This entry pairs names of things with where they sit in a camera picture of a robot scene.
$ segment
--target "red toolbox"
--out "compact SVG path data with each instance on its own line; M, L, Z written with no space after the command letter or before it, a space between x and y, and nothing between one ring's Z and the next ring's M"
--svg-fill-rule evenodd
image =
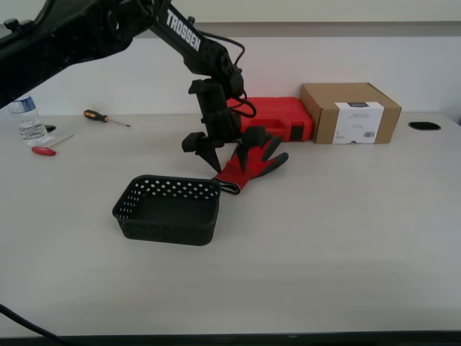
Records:
M297 97L250 97L248 101L257 109L256 117L241 117L244 132L250 126L264 126L274 136L282 137L284 142L309 141L313 132L313 121L301 100ZM229 107L239 105L233 99ZM238 110L251 114L247 105Z

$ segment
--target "water bottle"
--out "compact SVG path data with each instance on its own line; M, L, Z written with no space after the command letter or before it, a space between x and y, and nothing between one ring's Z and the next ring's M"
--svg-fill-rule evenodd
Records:
M8 110L19 121L19 132L29 146L41 146L50 140L45 126L40 122L38 110L29 94L9 104Z

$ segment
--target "black cord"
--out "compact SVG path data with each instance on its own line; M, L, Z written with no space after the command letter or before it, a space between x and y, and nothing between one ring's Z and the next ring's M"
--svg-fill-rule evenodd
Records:
M0 304L0 314L5 315L12 321L15 321L16 323L20 324L24 328L27 328L28 330L32 330L33 332L42 335L43 337L46 337L49 340L54 341L58 345L63 345L63 346L76 346L76 344L66 341L59 337L58 335L54 335L53 333L49 332L48 330L44 330L43 328L40 328L39 326L36 326L32 322L27 321L26 319L23 319L20 315L14 313L10 309L8 309L6 306L3 306Z
M239 101L240 104L238 106L235 106L235 107L232 107L232 112L236 113L236 114L239 114L243 117L256 117L256 113L257 113L257 110L256 110L256 107L248 101L248 97L246 96L246 92L243 92L243 94L245 95L245 99L241 99L240 97L233 97L235 100ZM236 108L238 107L241 107L243 105L246 105L248 107L251 108L251 111L252 113L249 114L249 113L245 113L245 112L242 112L241 110L237 110Z
M205 36L205 37L211 37L211 38L214 38L216 40L229 42L229 43L232 43L233 45L236 45L236 46L240 47L242 49L242 52L237 57L236 62L234 63L234 65L237 65L238 62L240 61L241 57L243 56L243 54L245 54L245 46L242 45L241 43L237 42L237 41L231 40L230 38L218 36L218 35L215 35L215 34L210 34L209 32L205 32L205 31L198 30L198 32L200 34L202 34L203 36Z
M216 40L221 40L221 41L225 41L225 42L229 42L229 43L232 43L233 45L236 45L238 47L241 48L241 53L240 55L237 57L236 59L236 62L234 63L234 65L237 65L238 62L240 61L240 59L242 58L243 54L245 54L245 46L242 45L241 43L235 41L235 40L231 40L230 38L226 38L226 37L222 37L222 36L218 36L218 35L214 35L214 34L210 34L209 32L204 32L204 31L200 31L198 30L198 32L200 34L202 34L203 36L205 37L211 37L211 38L214 38ZM231 107L232 111L236 114L239 114L243 117L256 117L256 107L248 101L248 96L246 95L246 92L243 91L243 95L245 96L244 99L241 99L240 97L233 97L233 99L235 99L236 101L240 102L239 105L236 105L236 106L233 106ZM241 110L238 110L237 108L243 106L243 105L247 105L248 107L251 108L251 111L252 113L251 114L248 114L248 113L245 113L245 112L242 112Z
M43 5L42 10L38 14L37 18L34 20L35 28L39 27L45 21L46 17L51 12L53 5L55 4L56 0L46 0L45 5Z

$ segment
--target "black plastic basket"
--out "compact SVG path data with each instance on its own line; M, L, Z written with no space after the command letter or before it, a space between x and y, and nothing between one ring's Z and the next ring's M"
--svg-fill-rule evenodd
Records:
M135 178L112 215L129 239L203 246L218 219L219 183L143 175Z

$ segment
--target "brown box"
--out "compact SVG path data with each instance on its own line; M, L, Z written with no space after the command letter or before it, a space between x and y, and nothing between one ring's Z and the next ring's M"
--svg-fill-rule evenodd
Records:
M389 143L402 110L370 83L303 84L300 98L317 144Z

